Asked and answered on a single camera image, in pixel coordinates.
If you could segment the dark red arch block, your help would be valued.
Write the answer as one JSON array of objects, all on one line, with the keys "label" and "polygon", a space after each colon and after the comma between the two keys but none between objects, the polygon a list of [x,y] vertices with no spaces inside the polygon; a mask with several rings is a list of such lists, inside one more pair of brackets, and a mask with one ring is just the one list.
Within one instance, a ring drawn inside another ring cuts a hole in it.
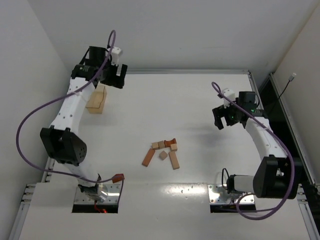
[{"label": "dark red arch block", "polygon": [[173,138],[172,140],[164,140],[164,145],[166,148],[170,147],[173,144],[176,144],[177,140],[176,138]]}]

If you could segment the red triangular roof block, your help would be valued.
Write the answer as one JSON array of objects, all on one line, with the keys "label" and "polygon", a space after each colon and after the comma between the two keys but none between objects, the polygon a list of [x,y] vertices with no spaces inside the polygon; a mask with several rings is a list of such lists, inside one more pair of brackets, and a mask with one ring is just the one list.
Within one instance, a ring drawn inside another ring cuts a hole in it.
[{"label": "red triangular roof block", "polygon": [[123,181],[124,179],[125,179],[125,176],[123,173],[117,173],[112,177],[111,180],[112,180],[112,183],[115,184],[115,183]]}]

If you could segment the light long plank block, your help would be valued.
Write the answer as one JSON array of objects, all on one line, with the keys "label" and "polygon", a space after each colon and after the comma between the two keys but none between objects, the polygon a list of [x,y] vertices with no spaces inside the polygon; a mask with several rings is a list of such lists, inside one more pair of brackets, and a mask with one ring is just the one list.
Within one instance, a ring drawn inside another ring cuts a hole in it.
[{"label": "light long plank block", "polygon": [[168,153],[168,155],[169,155],[169,158],[170,158],[170,162],[171,162],[172,168],[173,168],[174,170],[179,169],[179,168],[180,168],[180,165],[179,165],[179,161],[178,161],[176,152],[175,152],[175,151],[170,151],[170,152]]}]

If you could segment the reddish long plank block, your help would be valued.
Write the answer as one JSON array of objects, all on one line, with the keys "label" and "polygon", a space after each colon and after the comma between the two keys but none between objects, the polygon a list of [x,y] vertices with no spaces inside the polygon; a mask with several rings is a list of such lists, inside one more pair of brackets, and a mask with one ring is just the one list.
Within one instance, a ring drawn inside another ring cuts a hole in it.
[{"label": "reddish long plank block", "polygon": [[155,154],[155,150],[150,148],[147,152],[147,154],[145,155],[143,161],[142,161],[142,165],[145,167],[148,167],[148,165],[150,164],[154,154]]}]

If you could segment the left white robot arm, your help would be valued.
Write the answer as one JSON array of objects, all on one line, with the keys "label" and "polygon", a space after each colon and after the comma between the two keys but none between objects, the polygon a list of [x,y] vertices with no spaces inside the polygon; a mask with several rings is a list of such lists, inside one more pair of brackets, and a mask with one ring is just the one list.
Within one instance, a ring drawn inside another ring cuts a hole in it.
[{"label": "left white robot arm", "polygon": [[80,121],[98,84],[123,88],[128,67],[124,64],[117,75],[122,54],[119,47],[89,47],[71,72],[70,96],[64,99],[50,127],[40,131],[48,156],[77,176],[81,192],[97,193],[102,184],[100,175],[85,159],[88,148],[78,136]]}]

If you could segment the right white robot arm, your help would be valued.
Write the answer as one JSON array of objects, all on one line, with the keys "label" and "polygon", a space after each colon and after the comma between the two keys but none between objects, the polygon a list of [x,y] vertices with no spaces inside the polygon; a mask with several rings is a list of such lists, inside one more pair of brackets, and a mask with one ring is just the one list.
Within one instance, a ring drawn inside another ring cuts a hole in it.
[{"label": "right white robot arm", "polygon": [[226,190],[229,194],[254,193],[258,198],[288,199],[297,195],[303,165],[298,158],[289,158],[284,147],[274,138],[269,119],[264,110],[255,102],[256,93],[241,91],[236,96],[229,88],[222,90],[226,97],[223,105],[212,110],[214,124],[223,129],[222,119],[227,126],[237,123],[252,138],[261,163],[255,175],[232,174],[227,178]]}]

